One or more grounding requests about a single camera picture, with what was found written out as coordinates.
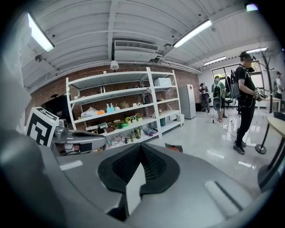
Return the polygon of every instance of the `brick wall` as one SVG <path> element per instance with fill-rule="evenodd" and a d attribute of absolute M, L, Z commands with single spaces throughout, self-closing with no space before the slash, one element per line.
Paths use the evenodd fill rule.
<path fill-rule="evenodd" d="M 120 69 L 118 69 L 117 72 L 145 71 L 146 67 L 147 67 L 147 65 L 120 65 Z M 151 68 L 152 71 L 171 72 L 171 69 L 167 68 L 167 67 L 161 67 L 161 66 L 149 66 L 149 67 Z M 88 77 L 88 76 L 97 75 L 97 74 L 102 74 L 104 70 L 107 71 L 107 73 L 112 72 L 110 70 L 109 66 L 100 66 L 100 67 L 89 68 L 89 69 L 80 70 L 80 71 L 77 71 L 74 73 L 70 73 L 68 75 L 65 75 L 65 76 L 41 87 L 36 92 L 31 94 L 31 96 L 32 96 L 31 102 L 29 103 L 28 107 L 25 110 L 26 120 L 28 119 L 28 116 L 29 116 L 29 113 L 30 113 L 30 110 L 32 107 L 41 106 L 43 103 L 51 100 L 52 98 L 50 98 L 50 96 L 52 96 L 53 94 L 58 94 L 60 96 L 60 95 L 63 95 L 66 93 L 65 79 L 67 77 L 69 78 L 69 81 L 74 81 L 74 80 L 79 79 L 79 78 Z M 194 86 L 195 101 L 196 101 L 196 103 L 199 103 L 200 102 L 200 94 L 198 91 L 199 82 L 198 82 L 197 75 L 189 73 L 189 72 L 185 72 L 182 70 L 176 70 L 176 69 L 175 69 L 175 75 L 176 75 L 176 80 L 177 80 L 178 86 L 183 86 L 186 84 L 192 84 Z M 123 90 L 123 89 L 126 89 L 127 86 L 138 86 L 138 85 L 139 85 L 138 82 L 119 83 L 119 84 L 113 84 L 113 85 L 106 85 L 105 90 L 106 90 L 106 92 L 114 91 L 114 90 Z M 88 90 L 83 90 L 83 91 L 81 91 L 81 96 L 90 96 L 92 94 L 98 93 L 99 90 L 100 90 L 99 87 L 88 89 Z M 73 86 L 70 86 L 70 97 L 71 97 L 71 99 L 73 99 L 75 95 L 77 95 L 77 90 Z M 176 98 L 177 97 L 176 89 L 171 89 L 167 96 L 168 96 L 168 99 Z M 159 98 L 166 99 L 165 92 L 157 92 L 156 97 L 157 97 L 157 99 L 159 99 Z M 116 105 L 116 103 L 117 103 L 119 105 L 119 103 L 121 103 L 122 101 L 127 101 L 129 103 L 130 107 L 132 107 L 133 103 L 142 102 L 143 99 L 142 99 L 141 95 L 125 96 L 125 97 L 120 97 L 120 98 L 104 100 L 102 102 L 94 102 L 91 104 L 83 105 L 82 109 L 83 109 L 83 111 L 86 111 L 87 109 L 89 109 L 89 107 L 93 107 L 97 110 L 101 110 L 101 109 L 106 110 L 106 103 L 108 103 L 108 104 L 113 103 L 113 105 Z M 170 102 L 169 104 L 172 107 L 172 109 L 178 108 L 178 102 Z M 159 108 L 161 108 L 162 110 L 166 110 L 167 105 L 166 104 L 160 104 Z M 149 110 L 150 114 L 154 113 L 153 107 L 149 107 L 148 110 Z M 124 118 L 124 115 L 126 115 L 126 114 L 128 116 L 130 116 L 130 115 L 133 115 L 137 112 L 142 113 L 144 116 L 146 115 L 145 109 L 141 108 L 141 109 L 137 109 L 137 110 L 126 112 L 126 113 L 107 116 L 105 118 L 99 118 L 96 120 L 96 122 L 95 121 L 88 121 L 87 125 L 92 126 L 94 124 L 97 124 L 98 122 L 112 121 L 115 119 L 122 119 L 122 118 Z M 81 115 L 80 107 L 75 106 L 73 109 L 73 113 L 74 113 L 75 119 L 78 119 L 78 117 Z M 84 125 L 83 124 L 77 124 L 77 128 L 83 130 Z"/>

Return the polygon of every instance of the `potted plant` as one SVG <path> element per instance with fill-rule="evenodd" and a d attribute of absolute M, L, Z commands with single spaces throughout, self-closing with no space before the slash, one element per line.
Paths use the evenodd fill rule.
<path fill-rule="evenodd" d="M 137 117 L 138 122 L 143 121 L 143 116 L 140 113 L 137 113 L 135 116 Z"/>
<path fill-rule="evenodd" d="M 131 117 L 126 117 L 125 121 L 128 123 L 128 124 L 131 124 L 132 123 L 132 118 Z"/>
<path fill-rule="evenodd" d="M 137 122 L 137 117 L 136 116 L 131 116 L 132 119 L 132 123 L 136 123 Z"/>

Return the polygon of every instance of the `white shelving unit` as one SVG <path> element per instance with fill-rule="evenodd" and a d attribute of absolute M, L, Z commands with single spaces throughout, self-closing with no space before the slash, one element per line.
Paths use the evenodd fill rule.
<path fill-rule="evenodd" d="M 171 83 L 172 85 L 167 85 L 167 86 L 154 86 L 153 81 L 155 81 L 158 78 L 165 78 L 169 77 L 171 78 Z M 117 91 L 110 91 L 102 94 L 94 94 L 90 95 L 87 97 L 80 97 L 80 91 L 85 90 L 85 89 L 90 89 L 98 86 L 105 86 L 105 85 L 110 85 L 110 84 L 117 84 L 117 83 L 124 83 L 124 82 L 142 82 L 142 81 L 149 81 L 150 86 L 148 88 L 142 87 L 142 88 L 134 88 L 134 89 L 126 89 L 126 90 L 117 90 Z M 143 136 L 140 139 L 134 139 L 134 142 L 132 143 L 138 143 L 138 142 L 143 142 L 145 140 L 148 140 L 150 138 L 153 138 L 155 136 L 159 136 L 159 138 L 162 138 L 162 133 L 179 125 L 181 126 L 181 123 L 178 121 L 167 121 L 167 125 L 161 126 L 160 125 L 160 119 L 162 118 L 168 118 L 173 115 L 181 115 L 181 108 L 180 108 L 180 101 L 179 101 L 179 93 L 178 93 L 178 88 L 177 88 L 177 83 L 176 83 L 176 77 L 174 71 L 172 72 L 151 72 L 149 67 L 146 67 L 146 71 L 134 71 L 134 72 L 116 72 L 116 73 L 104 73 L 104 74 L 99 74 L 99 75 L 94 75 L 90 77 L 85 77 L 85 78 L 80 78 L 75 81 L 69 81 L 69 78 L 66 78 L 66 94 L 69 94 L 69 87 L 74 86 L 77 88 L 78 92 L 78 99 L 75 100 L 70 100 L 69 96 L 67 96 L 67 103 L 68 103 L 68 108 L 69 108 L 69 114 L 70 114 L 70 119 L 72 122 L 73 129 L 76 130 L 76 124 L 78 123 L 85 123 L 85 128 L 86 130 L 93 130 L 96 129 L 94 126 L 86 126 L 86 121 L 97 119 L 97 118 L 103 118 L 105 116 L 110 116 L 113 114 L 117 113 L 122 113 L 122 112 L 127 112 L 135 109 L 140 109 L 140 108 L 147 108 L 149 106 L 153 106 L 155 113 L 153 117 L 143 117 L 141 122 L 137 123 L 132 123 L 127 127 L 124 127 L 122 129 L 116 129 L 113 132 L 110 133 L 103 133 L 102 135 L 106 137 L 112 137 L 115 134 L 121 134 L 124 131 L 132 130 L 134 128 L 137 128 L 139 126 L 144 126 L 147 124 L 151 124 L 153 122 L 156 122 L 156 129 L 157 129 L 157 134 L 153 135 L 152 137 L 148 136 Z M 177 91 L 177 98 L 167 98 L 167 93 L 169 89 L 171 88 L 176 88 Z M 166 94 L 166 100 L 157 102 L 156 99 L 156 94 L 155 92 L 158 91 L 165 91 Z M 143 93 L 150 93 L 152 96 L 153 103 L 151 104 L 144 104 L 140 106 L 135 106 L 135 107 L 129 107 L 121 110 L 117 110 L 114 112 L 109 112 L 109 113 L 104 113 L 101 115 L 95 115 L 91 117 L 86 117 L 78 120 L 73 119 L 72 115 L 72 110 L 75 105 L 79 105 L 81 108 L 82 112 L 82 105 L 90 104 L 93 102 L 100 102 L 106 99 L 113 99 L 113 98 L 118 98 L 118 97 L 123 97 L 123 96 L 132 96 L 135 94 L 143 94 Z M 178 101 L 179 103 L 179 109 L 178 110 L 172 110 L 170 106 L 168 106 L 169 110 L 163 111 L 162 115 L 159 115 L 159 104 L 163 103 L 168 103 L 172 101 Z"/>

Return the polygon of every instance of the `green shirt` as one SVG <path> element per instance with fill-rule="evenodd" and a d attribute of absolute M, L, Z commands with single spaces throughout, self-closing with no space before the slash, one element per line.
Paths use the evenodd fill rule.
<path fill-rule="evenodd" d="M 220 83 L 220 87 L 221 87 L 221 89 L 222 89 L 222 95 L 221 95 L 221 98 L 224 98 L 224 89 L 226 88 L 225 86 L 224 86 L 224 84 L 221 82 Z M 214 84 L 212 85 L 212 93 L 214 93 Z"/>

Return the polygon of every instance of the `refrigerator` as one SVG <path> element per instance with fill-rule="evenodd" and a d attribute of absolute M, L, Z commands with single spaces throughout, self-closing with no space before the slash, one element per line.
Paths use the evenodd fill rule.
<path fill-rule="evenodd" d="M 193 85 L 178 87 L 181 114 L 185 119 L 192 119 L 196 116 L 195 96 Z"/>

